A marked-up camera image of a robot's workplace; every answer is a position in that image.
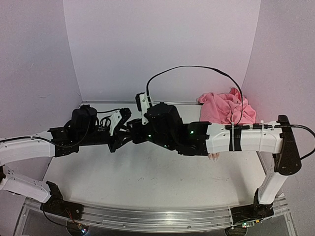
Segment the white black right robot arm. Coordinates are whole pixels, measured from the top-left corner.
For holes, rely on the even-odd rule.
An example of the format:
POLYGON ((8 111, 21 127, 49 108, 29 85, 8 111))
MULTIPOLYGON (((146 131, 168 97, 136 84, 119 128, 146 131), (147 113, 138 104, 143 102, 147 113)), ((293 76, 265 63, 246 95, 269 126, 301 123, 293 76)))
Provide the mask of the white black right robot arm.
POLYGON ((314 132, 303 125, 289 123, 287 116, 277 121, 254 124, 217 124, 206 121, 183 123, 173 105, 156 104, 142 118, 127 124, 135 144, 151 142, 184 156, 207 156, 221 152, 268 152, 274 164, 262 185, 256 190, 251 205, 233 207, 233 224, 261 220, 274 214, 273 202, 286 179, 302 168, 294 128, 314 132))

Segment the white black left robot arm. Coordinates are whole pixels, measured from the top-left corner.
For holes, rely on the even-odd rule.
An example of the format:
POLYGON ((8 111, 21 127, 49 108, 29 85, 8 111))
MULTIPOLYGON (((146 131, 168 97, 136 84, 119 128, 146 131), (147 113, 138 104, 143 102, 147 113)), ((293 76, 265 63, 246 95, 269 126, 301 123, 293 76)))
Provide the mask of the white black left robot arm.
POLYGON ((112 115, 98 119, 100 114, 90 105, 72 112, 63 126, 51 128, 45 137, 38 135, 5 138, 0 142, 0 188, 41 203, 44 212, 79 220, 83 205, 66 201, 59 187, 50 181, 39 181, 14 172, 8 163, 42 157, 64 157, 78 152, 81 146, 108 145, 111 152, 123 145, 125 122, 129 108, 111 110, 112 115))

